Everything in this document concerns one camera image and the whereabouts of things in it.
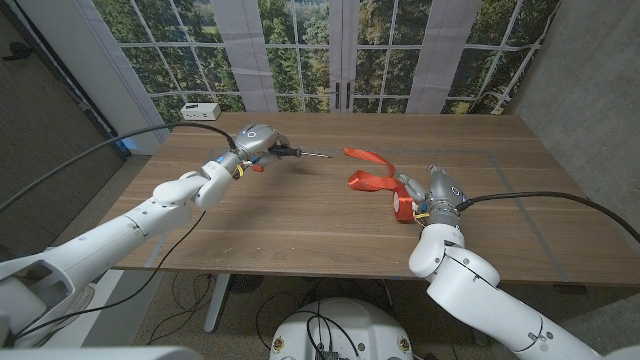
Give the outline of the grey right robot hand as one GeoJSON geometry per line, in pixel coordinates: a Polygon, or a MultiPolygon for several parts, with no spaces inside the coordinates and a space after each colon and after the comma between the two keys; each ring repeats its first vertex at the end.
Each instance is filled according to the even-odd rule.
{"type": "Polygon", "coordinates": [[[456,206],[466,200],[461,187],[442,168],[427,165],[426,170],[429,172],[428,187],[398,170],[393,175],[412,200],[413,220],[424,227],[446,224],[458,228],[459,211],[456,206]]]}

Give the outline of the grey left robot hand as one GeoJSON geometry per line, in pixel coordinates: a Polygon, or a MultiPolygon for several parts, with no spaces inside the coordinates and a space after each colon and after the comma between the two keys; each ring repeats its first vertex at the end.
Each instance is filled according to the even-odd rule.
{"type": "Polygon", "coordinates": [[[283,157],[301,157],[302,150],[293,148],[288,138],[266,124],[248,125],[236,136],[235,148],[214,159],[231,174],[247,168],[269,166],[283,157]]]}

